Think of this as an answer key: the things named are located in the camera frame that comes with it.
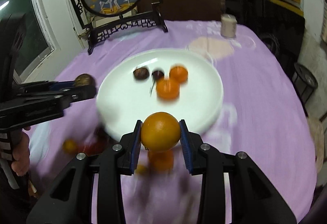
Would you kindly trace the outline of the person's left hand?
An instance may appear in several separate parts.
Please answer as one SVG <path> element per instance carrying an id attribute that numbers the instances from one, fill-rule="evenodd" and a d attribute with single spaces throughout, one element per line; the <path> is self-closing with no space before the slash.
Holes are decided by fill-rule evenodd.
<path id="1" fill-rule="evenodd" d="M 24 176 L 30 166 L 30 150 L 29 150 L 29 137 L 22 131 L 22 138 L 19 144 L 13 150 L 12 169 L 18 176 Z"/>

